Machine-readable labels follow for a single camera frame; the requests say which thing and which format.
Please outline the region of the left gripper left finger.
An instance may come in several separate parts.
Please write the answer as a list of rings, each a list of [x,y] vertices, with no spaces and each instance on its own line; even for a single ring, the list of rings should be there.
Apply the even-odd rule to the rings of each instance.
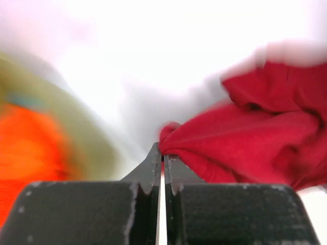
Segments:
[[[155,244],[161,154],[120,181],[33,182],[1,228],[1,244]]]

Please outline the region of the dark red t shirt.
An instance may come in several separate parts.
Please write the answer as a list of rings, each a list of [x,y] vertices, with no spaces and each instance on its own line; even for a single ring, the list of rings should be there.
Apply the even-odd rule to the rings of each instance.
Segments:
[[[325,64],[267,62],[223,86],[229,103],[162,129],[162,154],[211,183],[326,183]]]

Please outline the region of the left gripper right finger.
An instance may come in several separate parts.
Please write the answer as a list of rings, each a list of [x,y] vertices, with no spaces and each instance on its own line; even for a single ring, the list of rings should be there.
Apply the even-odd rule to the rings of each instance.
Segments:
[[[177,156],[164,163],[168,244],[319,244],[292,188],[209,184]]]

